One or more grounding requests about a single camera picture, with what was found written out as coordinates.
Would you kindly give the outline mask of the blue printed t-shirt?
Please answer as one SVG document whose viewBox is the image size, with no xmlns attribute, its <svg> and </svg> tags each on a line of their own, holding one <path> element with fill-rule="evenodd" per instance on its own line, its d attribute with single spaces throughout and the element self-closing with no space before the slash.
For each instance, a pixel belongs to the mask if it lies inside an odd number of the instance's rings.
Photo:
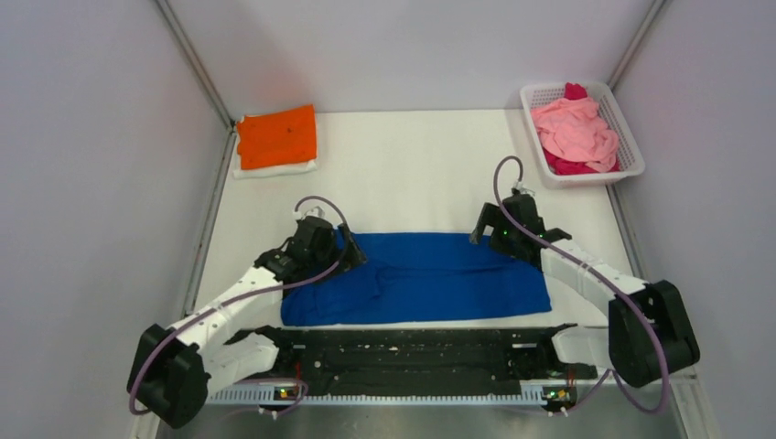
<svg viewBox="0 0 776 439">
<path fill-rule="evenodd" d="M 293 290 L 284 325 L 377 325 L 527 316 L 552 309 L 544 276 L 531 264 L 465 233 L 362 233 L 364 265 Z"/>
</svg>

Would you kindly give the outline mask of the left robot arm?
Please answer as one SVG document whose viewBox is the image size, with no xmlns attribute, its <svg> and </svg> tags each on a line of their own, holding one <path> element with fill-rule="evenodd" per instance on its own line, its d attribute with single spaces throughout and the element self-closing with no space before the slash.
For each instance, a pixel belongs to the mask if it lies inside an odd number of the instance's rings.
<svg viewBox="0 0 776 439">
<path fill-rule="evenodd" d="M 333 226 L 315 215 L 297 219 L 294 235 L 263 252 L 224 293 L 168 327 L 145 330 L 127 383 L 132 413 L 151 412 L 178 429 L 211 395 L 240 380 L 263 372 L 284 377 L 293 353 L 260 330 L 279 315 L 285 291 L 365 262 L 347 222 Z"/>
</svg>

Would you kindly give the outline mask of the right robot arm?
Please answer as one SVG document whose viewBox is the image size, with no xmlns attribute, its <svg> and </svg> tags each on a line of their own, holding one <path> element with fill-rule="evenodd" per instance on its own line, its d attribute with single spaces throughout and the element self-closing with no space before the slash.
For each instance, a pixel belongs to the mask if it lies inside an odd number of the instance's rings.
<svg viewBox="0 0 776 439">
<path fill-rule="evenodd" d="M 563 324 L 545 330 L 536 352 L 543 374 L 560 377 L 580 364 L 611 369 L 631 387 L 641 388 L 700 360 L 674 284 L 622 273 L 584 251 L 564 230 L 546 228 L 531 195 L 515 192 L 500 205 L 484 204 L 470 242 L 485 239 L 487 228 L 492 229 L 492 250 L 570 287 L 607 319 L 601 327 Z"/>
</svg>

